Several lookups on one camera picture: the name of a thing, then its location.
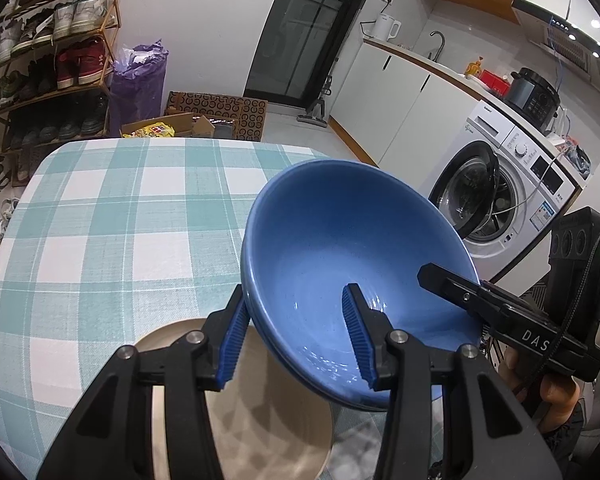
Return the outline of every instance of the screw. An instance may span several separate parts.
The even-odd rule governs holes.
[[[134,354],[134,348],[131,345],[124,345],[118,348],[116,355],[120,359],[129,359]]]
[[[404,330],[394,330],[389,334],[391,341],[394,343],[402,344],[406,343],[409,340],[409,334],[407,334]]]
[[[464,357],[475,359],[478,357],[478,349],[474,345],[462,345],[460,351]]]
[[[199,343],[202,343],[202,341],[204,340],[205,335],[204,333],[200,332],[200,330],[192,330],[191,332],[189,332],[186,336],[186,340],[187,342],[193,344],[193,345],[197,345]]]

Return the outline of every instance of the range hood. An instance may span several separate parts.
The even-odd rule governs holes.
[[[600,45],[571,23],[525,0],[511,5],[526,38],[600,91]]]

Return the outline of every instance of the beige bowl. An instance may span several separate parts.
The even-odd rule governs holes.
[[[204,319],[187,319],[144,336],[139,351],[169,346]],[[234,378],[207,392],[211,429],[226,480],[314,480],[331,451],[329,403],[296,381],[248,327]],[[170,480],[164,387],[154,386],[152,442],[156,480]]]

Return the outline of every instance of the white kettle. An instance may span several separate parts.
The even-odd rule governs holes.
[[[380,14],[371,30],[371,36],[380,41],[391,40],[398,35],[401,26],[402,22],[394,20],[388,14]]]

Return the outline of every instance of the tablecloth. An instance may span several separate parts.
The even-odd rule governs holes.
[[[226,306],[257,193],[324,157],[240,140],[103,139],[42,162],[0,247],[0,444],[27,478],[117,347]],[[332,413],[321,480],[369,478],[384,413]]]

